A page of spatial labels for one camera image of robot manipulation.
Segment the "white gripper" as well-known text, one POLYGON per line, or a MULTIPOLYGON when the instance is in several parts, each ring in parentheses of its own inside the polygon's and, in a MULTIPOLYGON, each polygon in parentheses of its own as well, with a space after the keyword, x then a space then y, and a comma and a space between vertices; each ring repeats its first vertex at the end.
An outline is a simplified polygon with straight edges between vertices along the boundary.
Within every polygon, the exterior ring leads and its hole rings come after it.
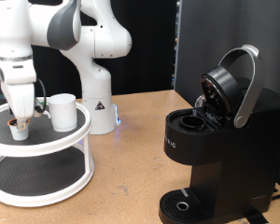
POLYGON ((33 60, 0 61, 1 90, 17 118, 17 128, 26 129, 27 119, 34 114, 36 72, 33 60))

